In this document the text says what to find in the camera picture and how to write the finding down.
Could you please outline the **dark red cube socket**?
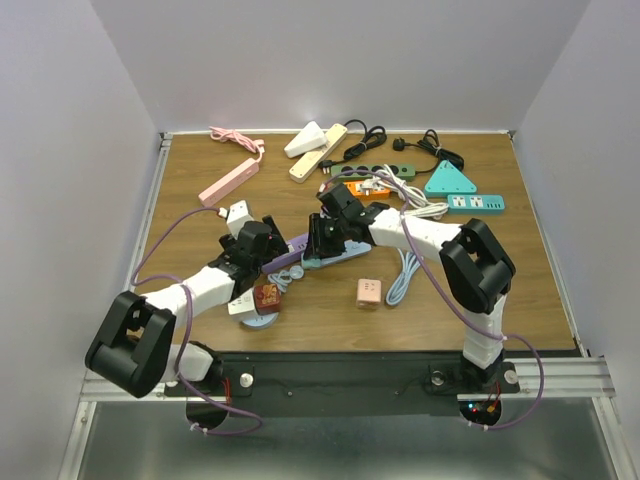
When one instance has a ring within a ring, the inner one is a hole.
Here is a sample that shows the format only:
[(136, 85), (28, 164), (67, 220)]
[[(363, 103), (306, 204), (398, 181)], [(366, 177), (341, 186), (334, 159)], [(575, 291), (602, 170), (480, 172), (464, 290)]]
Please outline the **dark red cube socket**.
[(281, 309), (281, 292), (276, 284), (267, 283), (255, 286), (253, 299), (259, 315), (278, 313)]

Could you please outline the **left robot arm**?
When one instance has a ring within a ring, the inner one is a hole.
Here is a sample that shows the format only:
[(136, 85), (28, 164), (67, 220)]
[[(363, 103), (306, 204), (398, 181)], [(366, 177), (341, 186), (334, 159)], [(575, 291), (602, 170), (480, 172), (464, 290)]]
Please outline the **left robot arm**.
[(246, 221), (237, 234), (221, 237), (220, 244), (222, 253), (185, 280), (145, 295), (118, 294), (87, 350), (85, 366), (136, 398), (176, 380), (174, 331), (244, 294), (264, 264), (288, 251), (270, 215)]

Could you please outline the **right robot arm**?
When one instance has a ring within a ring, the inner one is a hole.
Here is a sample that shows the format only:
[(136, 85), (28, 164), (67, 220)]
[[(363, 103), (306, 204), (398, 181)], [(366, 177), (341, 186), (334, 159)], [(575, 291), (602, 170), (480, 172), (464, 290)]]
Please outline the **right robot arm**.
[(322, 208), (309, 217), (302, 259), (315, 266), (345, 252), (349, 240), (413, 253), (466, 326), (461, 381), (472, 390), (491, 384), (503, 359), (502, 315), (516, 268), (486, 223), (441, 223), (380, 202), (365, 206), (342, 183), (323, 184), (316, 197)]

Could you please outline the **teal cube adapter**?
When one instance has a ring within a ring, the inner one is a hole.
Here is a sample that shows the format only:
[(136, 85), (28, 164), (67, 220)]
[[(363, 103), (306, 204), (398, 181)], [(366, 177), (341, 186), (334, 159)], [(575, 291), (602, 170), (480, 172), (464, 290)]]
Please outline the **teal cube adapter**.
[(322, 260), (317, 258), (302, 258), (300, 264), (304, 270), (314, 270), (322, 267)]

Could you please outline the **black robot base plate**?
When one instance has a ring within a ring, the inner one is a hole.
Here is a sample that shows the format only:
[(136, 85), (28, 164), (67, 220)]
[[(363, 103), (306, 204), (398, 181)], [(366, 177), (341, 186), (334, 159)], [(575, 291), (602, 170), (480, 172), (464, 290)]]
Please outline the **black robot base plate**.
[(460, 398), (519, 392), (500, 361), (483, 373), (459, 351), (224, 352), (196, 388), (268, 417), (456, 416)]

